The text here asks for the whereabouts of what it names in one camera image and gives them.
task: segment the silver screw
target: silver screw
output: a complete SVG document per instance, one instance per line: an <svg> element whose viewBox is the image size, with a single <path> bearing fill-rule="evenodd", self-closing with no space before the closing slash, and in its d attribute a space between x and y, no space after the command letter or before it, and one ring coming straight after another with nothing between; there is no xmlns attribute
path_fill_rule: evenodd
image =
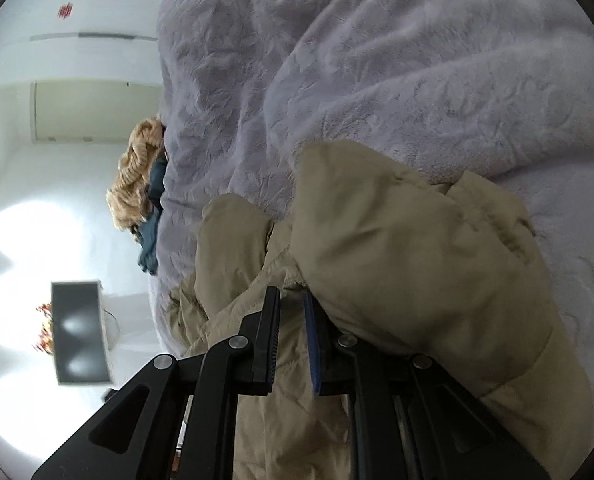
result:
<svg viewBox="0 0 594 480"><path fill-rule="evenodd" d="M248 338L245 335L235 335L228 340L228 344L230 348L234 348L235 350L245 348L248 344Z"/></svg>
<svg viewBox="0 0 594 480"><path fill-rule="evenodd" d="M161 354L155 357L155 360L152 361L152 364L155 365L157 370L165 370L166 368L170 368L173 364L173 359L168 354Z"/></svg>
<svg viewBox="0 0 594 480"><path fill-rule="evenodd" d="M339 346L343 346L344 348L352 348L357 344L357 338L352 334L343 334L339 336L337 339Z"/></svg>
<svg viewBox="0 0 594 480"><path fill-rule="evenodd" d="M413 366L418 370L427 370L432 366L432 359L427 355L416 355L413 357Z"/></svg>

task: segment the artificial flower arrangement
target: artificial flower arrangement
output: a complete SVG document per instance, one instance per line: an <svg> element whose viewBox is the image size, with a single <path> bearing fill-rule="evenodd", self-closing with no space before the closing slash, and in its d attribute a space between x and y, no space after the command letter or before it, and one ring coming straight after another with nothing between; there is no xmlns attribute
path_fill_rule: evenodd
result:
<svg viewBox="0 0 594 480"><path fill-rule="evenodd" d="M37 352L45 352L52 355L53 341L52 341L52 304L44 303L37 307L37 312L43 315L42 330L39 332L39 341L34 345Z"/></svg>

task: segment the clothes pile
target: clothes pile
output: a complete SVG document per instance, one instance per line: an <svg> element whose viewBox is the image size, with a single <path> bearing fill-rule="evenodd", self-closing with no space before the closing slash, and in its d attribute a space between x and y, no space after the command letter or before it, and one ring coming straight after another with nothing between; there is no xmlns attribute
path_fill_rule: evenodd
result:
<svg viewBox="0 0 594 480"><path fill-rule="evenodd" d="M168 165L163 140L159 117L137 124L120 158L119 175L106 194L114 226L134 235L141 245L138 265L152 275L158 267L157 228Z"/></svg>
<svg viewBox="0 0 594 480"><path fill-rule="evenodd" d="M592 431L589 381L550 291L523 204L474 173L429 185L346 140L299 157L290 214L234 194L203 210L195 270L171 292L185 356L237 333L282 294L273 392L240 397L234 478L346 480L347 405L310 384L301 291L381 351L432 356L548 471L568 480Z"/></svg>

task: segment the bed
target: bed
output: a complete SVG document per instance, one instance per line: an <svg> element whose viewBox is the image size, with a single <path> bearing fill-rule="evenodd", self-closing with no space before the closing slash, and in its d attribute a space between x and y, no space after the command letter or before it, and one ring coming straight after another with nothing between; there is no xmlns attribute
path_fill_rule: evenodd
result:
<svg viewBox="0 0 594 480"><path fill-rule="evenodd" d="M353 139L430 182L465 170L525 201L594 393L594 27L575 0L163 0L169 165L158 334L203 206L281 218L308 140Z"/></svg>

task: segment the red wall sticker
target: red wall sticker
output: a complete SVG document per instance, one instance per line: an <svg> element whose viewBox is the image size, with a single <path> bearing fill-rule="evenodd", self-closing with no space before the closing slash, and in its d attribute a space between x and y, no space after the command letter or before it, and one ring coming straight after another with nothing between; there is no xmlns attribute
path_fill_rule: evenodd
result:
<svg viewBox="0 0 594 480"><path fill-rule="evenodd" d="M67 5L62 5L61 7L59 7L59 12L57 13L57 16L59 18L61 18L62 20L65 20L71 14L72 14L72 4L68 3Z"/></svg>

